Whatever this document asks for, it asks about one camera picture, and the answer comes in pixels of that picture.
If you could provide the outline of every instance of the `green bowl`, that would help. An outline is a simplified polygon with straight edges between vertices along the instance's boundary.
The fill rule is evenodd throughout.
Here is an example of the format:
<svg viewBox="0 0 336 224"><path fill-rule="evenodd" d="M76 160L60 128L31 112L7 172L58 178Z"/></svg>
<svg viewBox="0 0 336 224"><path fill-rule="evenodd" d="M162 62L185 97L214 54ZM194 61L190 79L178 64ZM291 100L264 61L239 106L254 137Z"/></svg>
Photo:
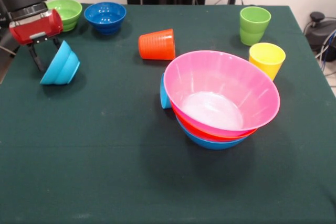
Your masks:
<svg viewBox="0 0 336 224"><path fill-rule="evenodd" d="M79 16L83 10L82 5L75 0L52 0L48 1L49 9L56 9L61 16L63 31L71 31L75 28Z"/></svg>

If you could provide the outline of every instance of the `bowl rim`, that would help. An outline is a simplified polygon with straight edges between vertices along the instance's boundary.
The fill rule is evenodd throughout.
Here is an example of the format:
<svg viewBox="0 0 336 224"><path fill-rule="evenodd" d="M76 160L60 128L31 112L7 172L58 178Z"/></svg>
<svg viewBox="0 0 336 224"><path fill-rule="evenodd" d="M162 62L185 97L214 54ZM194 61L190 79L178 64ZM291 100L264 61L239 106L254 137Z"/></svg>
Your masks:
<svg viewBox="0 0 336 224"><path fill-rule="evenodd" d="M182 128L182 130L183 130L184 132L187 132L190 136L192 136L192 137L194 137L194 138L196 138L196 139L198 139L198 140L200 140L200 141L202 141L202 142L205 142L205 143L208 143L208 144L214 144L214 145L216 145L216 146L220 146L220 145L223 146L223 145L236 144L237 142L242 142L242 141L245 140L247 137L249 137L249 136L244 136L244 137L242 137L242 138L238 138L238 139L236 139L236 140L229 141L229 142L215 142L215 141L210 141L210 140L203 139L203 138L201 138L201 137L199 137L199 136L196 136L195 134L191 133L188 129L186 129L186 128L184 127L184 125L181 123L181 121L180 121L178 118L176 118L176 120L177 120L177 122L179 123L180 127Z"/></svg>
<svg viewBox="0 0 336 224"><path fill-rule="evenodd" d="M169 92L167 91L167 88L166 88L166 84L167 84L167 75L166 75L166 72L172 68L172 66L174 66L176 64L176 62L178 61L181 61L184 57L188 57L188 55L190 54L195 54L195 53L200 53L200 52L206 52L206 53L216 53L216 54L225 54L226 56L230 56L230 57L234 57L236 58L237 60L240 60L240 61L244 61L244 62L247 62L250 67L254 68L256 71L258 72L261 72L262 75L264 75L264 77L269 80L269 82L271 83L271 86L273 86L274 90L276 90L277 92L277 108L275 109L274 113L272 116L270 116L270 118L268 120L266 120L264 123L261 123L259 125L254 125L253 127L244 127L244 128L240 128L240 129L224 129L224 128L216 128L216 127L213 127L213 126L210 126L210 125L206 125L202 122L200 122L198 119L196 119L195 117L189 115L188 113L185 113L180 106L178 106L174 100L172 99L172 97L170 96ZM256 65L252 64L251 62L239 57L239 56L235 56L235 55L232 55L232 54L229 54L227 52L222 52L222 51L216 51L216 50L197 50L197 51L190 51L190 52L186 52L178 57L176 57L174 60L172 60L168 66L166 67L165 69L165 72L164 72L164 80L163 80L163 83L164 83L164 87L165 87L165 90L166 90L166 93L167 93L167 96L169 97L169 100L170 102L172 103L172 105L174 105L179 111L182 112L182 114L180 114L180 116L183 116L183 114L187 115L189 118L191 118L192 120L202 124L202 125L206 125L206 127L210 127L212 128L213 130L220 130L220 131L250 131L250 130L253 130L255 128L261 128L263 126L265 126L266 124L268 124L269 122L271 122L275 117L276 115L279 113L279 110L280 110L280 105L281 105L281 99L280 99L280 94L279 94L279 90L277 88L277 86L274 84L274 82L268 77L268 75L263 72L261 69L259 69Z"/></svg>
<svg viewBox="0 0 336 224"><path fill-rule="evenodd" d="M48 78L48 75L50 74L51 69L54 67L55 63L59 60L58 57L60 55L61 50L63 50L63 47L70 48L69 44L65 40L62 41L61 46L58 48L54 58L52 59L51 63L49 64L49 67L47 68L46 72L42 76L42 79L40 80L40 84L44 84L46 82L46 78ZM64 64L68 60L69 56L70 56L70 54L67 55L67 58L64 61L62 68L64 67Z"/></svg>
<svg viewBox="0 0 336 224"><path fill-rule="evenodd" d="M126 10L126 8L125 8L122 4L119 4L119 3L116 3L116 2L109 2L109 1L98 2L98 3L95 3L95 4L89 5L89 6L85 9L85 11L84 11L84 17L85 17L85 19L86 19L87 21L89 21L90 23L93 23L93 24L95 24L95 25L102 25L102 23L98 23L98 22L91 21L91 20L88 19L88 17L87 17L87 11L88 11L90 8L92 8L93 6L95 6L95 5L100 5L100 4L114 4L114 5L118 5L118 6L121 6L122 9L125 11L124 15L123 15L121 18L119 18L119 19L117 19L117 20L115 20L115 21L113 21L113 22L107 23L106 25L111 25L111 24L114 24L114 23L117 23L117 22L123 20L123 19L125 18L126 14L127 14L127 10Z"/></svg>
<svg viewBox="0 0 336 224"><path fill-rule="evenodd" d="M56 1L64 1L64 0L50 0L50 1L46 1L46 5L48 6L48 4L50 4L50 3L52 3L52 2L56 2ZM72 2L74 2L75 4L77 4L77 5L80 7L80 9L79 9L79 11L78 11L75 15L73 15L72 17L62 19L63 22L64 22L64 21L71 20L71 19L74 19L74 18L78 18L79 15L80 15L80 14L82 13L82 11L83 11L83 6L82 6L82 4L81 4L80 2L78 2L77 0L66 0L66 1L72 1Z"/></svg>

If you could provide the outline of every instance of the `red bowl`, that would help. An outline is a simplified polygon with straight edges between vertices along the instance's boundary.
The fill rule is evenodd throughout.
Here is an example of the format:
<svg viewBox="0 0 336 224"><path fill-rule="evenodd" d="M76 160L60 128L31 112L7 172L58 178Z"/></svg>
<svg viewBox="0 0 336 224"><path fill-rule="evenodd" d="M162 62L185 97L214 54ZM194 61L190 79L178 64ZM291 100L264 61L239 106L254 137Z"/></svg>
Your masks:
<svg viewBox="0 0 336 224"><path fill-rule="evenodd" d="M255 133L258 128L256 129L253 129L253 130L250 130L248 131L247 133L244 133L240 136L218 136L218 135L212 135L212 134L209 134L209 133L206 133L204 131L201 131L200 129L196 128L195 126L191 125L190 123L188 123L186 120L184 120L179 114L178 112L176 111L175 109L175 105L173 103L172 104L172 109L177 117L177 119L180 121L180 123L192 134L194 134L195 136L199 137L199 138L202 138L204 140L207 140L207 141L213 141L213 142L230 142L230 141L234 141L234 140L237 140L237 139L240 139L240 138L243 138L243 137L246 137L246 136L249 136L253 133Z"/></svg>

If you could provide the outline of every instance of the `upside-down blue bowl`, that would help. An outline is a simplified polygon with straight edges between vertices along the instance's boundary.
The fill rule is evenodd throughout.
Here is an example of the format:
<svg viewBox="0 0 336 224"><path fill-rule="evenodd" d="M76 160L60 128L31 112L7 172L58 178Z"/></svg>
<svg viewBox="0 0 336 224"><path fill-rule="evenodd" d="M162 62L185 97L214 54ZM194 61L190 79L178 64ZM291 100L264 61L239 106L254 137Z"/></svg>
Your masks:
<svg viewBox="0 0 336 224"><path fill-rule="evenodd" d="M121 4L100 2L86 8L84 17L98 32L111 35L120 29L126 13Z"/></svg>
<svg viewBox="0 0 336 224"><path fill-rule="evenodd" d="M41 85L64 85L69 84L75 76L80 62L77 55L71 50L65 40L55 54L47 71L43 75Z"/></svg>
<svg viewBox="0 0 336 224"><path fill-rule="evenodd" d="M178 120L178 118L176 118L177 121L179 122L181 128L183 129L184 133L197 145L209 149L209 150L224 150L224 149L228 149L230 147L236 146L237 144L241 143L245 138L247 138L247 136L237 139L237 140L233 140L231 142L211 142L208 140L204 140L202 138L199 138L195 135L193 135L192 133L190 133L183 125L182 123Z"/></svg>

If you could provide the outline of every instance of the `dark blue bowl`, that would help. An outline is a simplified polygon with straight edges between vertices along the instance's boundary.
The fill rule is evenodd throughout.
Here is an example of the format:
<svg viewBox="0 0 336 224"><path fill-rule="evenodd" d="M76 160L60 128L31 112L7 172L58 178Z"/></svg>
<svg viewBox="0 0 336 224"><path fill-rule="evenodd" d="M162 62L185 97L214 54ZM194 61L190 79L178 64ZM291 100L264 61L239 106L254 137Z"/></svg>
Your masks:
<svg viewBox="0 0 336 224"><path fill-rule="evenodd" d="M120 29L126 13L125 7L118 3L101 2L86 8L84 17L98 32L111 35Z"/></svg>

